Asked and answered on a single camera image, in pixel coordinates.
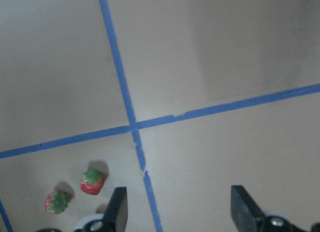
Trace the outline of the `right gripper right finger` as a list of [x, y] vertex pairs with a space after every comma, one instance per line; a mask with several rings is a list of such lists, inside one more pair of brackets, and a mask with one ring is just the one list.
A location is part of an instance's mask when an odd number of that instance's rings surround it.
[[265, 213], [242, 185], [230, 188], [230, 214], [237, 231], [261, 231]]

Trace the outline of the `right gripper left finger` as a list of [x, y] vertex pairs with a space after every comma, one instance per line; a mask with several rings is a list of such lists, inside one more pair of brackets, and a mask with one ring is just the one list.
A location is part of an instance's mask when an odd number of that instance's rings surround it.
[[128, 195], [126, 187], [116, 187], [104, 212], [105, 231], [124, 232], [128, 221]]

